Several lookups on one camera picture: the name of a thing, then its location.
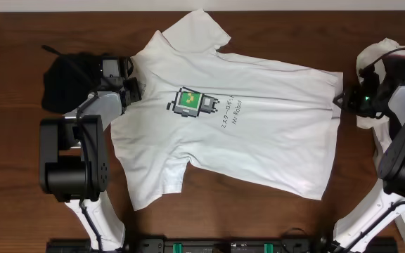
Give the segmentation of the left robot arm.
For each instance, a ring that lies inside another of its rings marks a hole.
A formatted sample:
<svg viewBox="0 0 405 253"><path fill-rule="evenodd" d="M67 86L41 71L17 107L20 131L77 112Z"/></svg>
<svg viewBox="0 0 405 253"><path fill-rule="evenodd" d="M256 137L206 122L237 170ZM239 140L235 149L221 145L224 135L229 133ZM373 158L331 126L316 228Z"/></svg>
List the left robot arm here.
<svg viewBox="0 0 405 253"><path fill-rule="evenodd" d="M70 208L87 239L52 239L46 253L125 252L125 227L108 197L104 131L128 105L142 99L136 78L109 78L74 110L40 123L41 189Z"/></svg>

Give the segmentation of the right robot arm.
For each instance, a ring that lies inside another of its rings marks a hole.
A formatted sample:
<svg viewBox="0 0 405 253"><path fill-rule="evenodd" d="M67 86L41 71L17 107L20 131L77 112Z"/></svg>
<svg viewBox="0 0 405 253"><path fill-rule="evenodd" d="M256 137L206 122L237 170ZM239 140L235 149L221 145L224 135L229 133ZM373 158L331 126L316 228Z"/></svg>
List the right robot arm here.
<svg viewBox="0 0 405 253"><path fill-rule="evenodd" d="M385 66L380 79L375 65L358 71L360 85L335 98L342 109L373 119L390 119L390 144L377 166L378 180L365 198L334 226L329 252L390 252L374 237L405 215L405 67Z"/></svg>

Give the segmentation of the white robot print t-shirt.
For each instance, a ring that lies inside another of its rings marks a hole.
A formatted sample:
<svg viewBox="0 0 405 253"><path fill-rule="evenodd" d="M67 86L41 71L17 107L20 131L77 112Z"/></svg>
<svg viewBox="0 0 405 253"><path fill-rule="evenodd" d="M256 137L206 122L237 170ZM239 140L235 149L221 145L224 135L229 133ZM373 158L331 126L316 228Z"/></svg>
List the white robot print t-shirt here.
<svg viewBox="0 0 405 253"><path fill-rule="evenodd" d="M179 193L188 164L320 200L330 178L340 72L221 53L203 10L156 32L133 58L139 102L111 124L134 209Z"/></svg>

